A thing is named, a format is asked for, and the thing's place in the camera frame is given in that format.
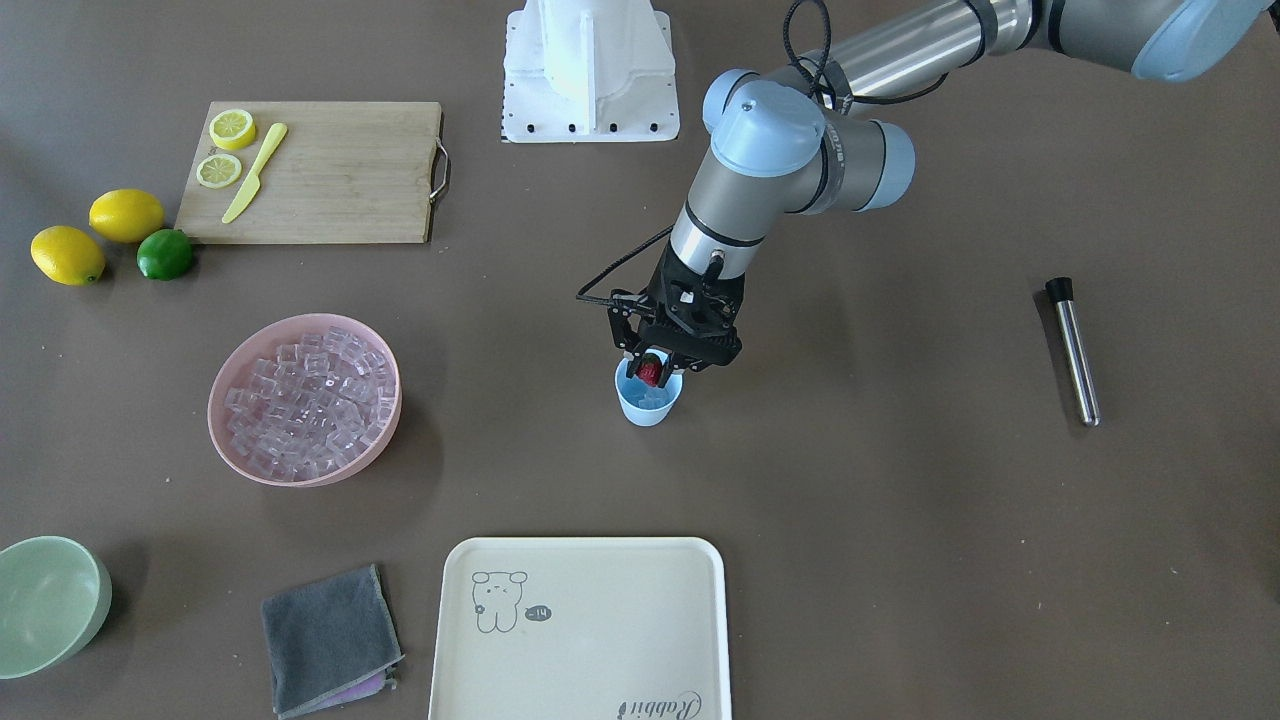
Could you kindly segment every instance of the folded cloth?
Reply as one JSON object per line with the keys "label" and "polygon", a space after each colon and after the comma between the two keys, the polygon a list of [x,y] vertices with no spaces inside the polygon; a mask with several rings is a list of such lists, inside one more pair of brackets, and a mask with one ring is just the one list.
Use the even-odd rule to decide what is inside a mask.
{"label": "folded cloth", "polygon": [[378,693],[404,657],[374,565],[264,600],[262,629],[280,720]]}

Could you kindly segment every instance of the cartoon drawing on tray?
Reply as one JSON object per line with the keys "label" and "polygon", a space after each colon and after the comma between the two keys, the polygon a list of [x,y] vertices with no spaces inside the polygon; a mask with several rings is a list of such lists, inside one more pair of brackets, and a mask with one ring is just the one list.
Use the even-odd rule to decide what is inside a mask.
{"label": "cartoon drawing on tray", "polygon": [[520,598],[529,573],[474,573],[471,600],[476,609],[476,626],[481,633],[509,633],[520,616]]}

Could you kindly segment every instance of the green bowl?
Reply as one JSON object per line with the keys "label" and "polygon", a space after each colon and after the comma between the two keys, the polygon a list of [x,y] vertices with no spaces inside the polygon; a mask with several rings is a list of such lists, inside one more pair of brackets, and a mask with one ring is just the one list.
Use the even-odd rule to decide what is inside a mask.
{"label": "green bowl", "polygon": [[81,543],[24,539],[0,551],[0,680],[79,652],[111,606],[111,578]]}

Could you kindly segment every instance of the knife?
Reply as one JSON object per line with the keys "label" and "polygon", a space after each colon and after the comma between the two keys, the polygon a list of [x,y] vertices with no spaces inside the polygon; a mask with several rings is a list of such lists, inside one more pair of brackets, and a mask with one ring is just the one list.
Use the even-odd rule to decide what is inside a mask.
{"label": "knife", "polygon": [[262,147],[257,151],[253,165],[244,176],[241,188],[236,191],[236,197],[232,199],[230,208],[223,214],[223,224],[238,218],[244,211],[244,208],[248,208],[248,204],[253,201],[253,196],[262,187],[262,181],[257,179],[257,174],[262,172],[262,167],[271,159],[275,149],[280,146],[280,141],[284,140],[284,133],[287,132],[289,132],[289,128],[284,123],[275,123],[271,126],[271,129],[266,131],[266,140],[262,141]]}

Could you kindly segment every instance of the strawberry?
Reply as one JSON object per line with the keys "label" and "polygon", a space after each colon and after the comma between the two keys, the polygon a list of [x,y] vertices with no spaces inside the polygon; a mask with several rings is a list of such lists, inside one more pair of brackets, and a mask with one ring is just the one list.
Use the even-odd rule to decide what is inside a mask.
{"label": "strawberry", "polygon": [[640,359],[640,369],[636,370],[636,377],[649,387],[658,387],[658,378],[660,375],[662,357],[658,357],[653,352],[645,352],[644,357]]}

